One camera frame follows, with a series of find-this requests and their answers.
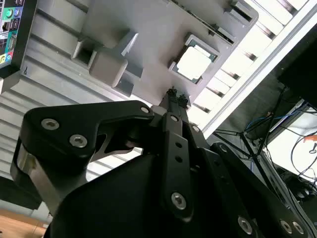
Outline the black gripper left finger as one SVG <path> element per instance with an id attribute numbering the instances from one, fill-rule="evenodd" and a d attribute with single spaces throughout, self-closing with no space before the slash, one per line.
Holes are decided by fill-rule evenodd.
<path id="1" fill-rule="evenodd" d="M 54 218 L 71 192 L 151 156 L 162 162 L 162 201 L 175 218 L 190 222 L 190 159 L 179 96 L 171 88 L 154 107 L 121 101 L 29 110 L 11 166 L 14 181 L 40 195 Z"/>

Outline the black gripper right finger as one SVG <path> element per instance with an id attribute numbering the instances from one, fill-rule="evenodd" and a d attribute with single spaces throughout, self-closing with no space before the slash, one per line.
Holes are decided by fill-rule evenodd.
<path id="1" fill-rule="evenodd" d="M 178 98 L 179 112 L 189 137 L 191 156 L 199 163 L 205 182 L 211 182 L 218 198 L 224 225 L 229 226 L 228 236 L 233 238 L 311 238 L 313 228 L 297 211 L 298 206 L 286 187 L 273 181 L 259 164 L 259 179 L 222 143 L 208 145 L 201 130 L 188 122 L 185 95 Z"/>

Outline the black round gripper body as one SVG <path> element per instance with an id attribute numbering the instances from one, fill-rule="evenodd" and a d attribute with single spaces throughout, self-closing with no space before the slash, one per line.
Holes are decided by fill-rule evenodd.
<path id="1" fill-rule="evenodd" d="M 194 213 L 188 223 L 162 201 L 162 162 L 146 156 L 71 192 L 49 227 L 49 238 L 235 238 L 202 154 L 190 158 Z"/>

